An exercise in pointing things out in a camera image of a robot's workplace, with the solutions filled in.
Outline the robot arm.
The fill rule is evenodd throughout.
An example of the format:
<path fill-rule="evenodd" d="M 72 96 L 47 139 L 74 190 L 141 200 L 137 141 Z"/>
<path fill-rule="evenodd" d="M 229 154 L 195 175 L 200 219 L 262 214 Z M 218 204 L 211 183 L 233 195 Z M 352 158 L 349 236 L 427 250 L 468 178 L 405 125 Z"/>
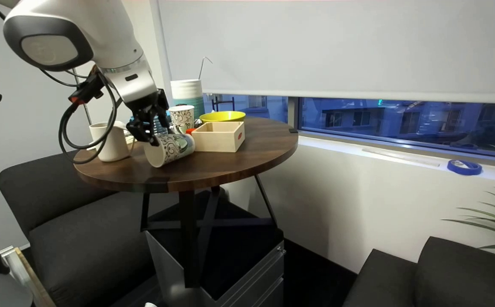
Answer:
<path fill-rule="evenodd" d="M 66 71 L 93 61 L 90 78 L 69 100 L 86 103 L 112 84 L 132 110 L 129 131 L 160 146 L 154 119 L 168 127 L 170 103 L 154 81 L 122 0 L 20 0 L 4 20 L 4 37 L 37 67 Z"/>

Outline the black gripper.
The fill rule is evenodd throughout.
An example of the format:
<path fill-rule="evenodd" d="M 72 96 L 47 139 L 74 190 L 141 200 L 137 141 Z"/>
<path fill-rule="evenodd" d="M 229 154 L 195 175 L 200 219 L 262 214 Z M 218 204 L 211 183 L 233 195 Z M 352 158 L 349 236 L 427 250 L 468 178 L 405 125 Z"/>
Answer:
<path fill-rule="evenodd" d="M 127 129 L 137 141 L 160 146 L 161 136 L 175 132 L 168 120 L 170 102 L 163 88 L 129 102 L 129 107 L 132 110 L 132 119 L 127 122 Z"/>

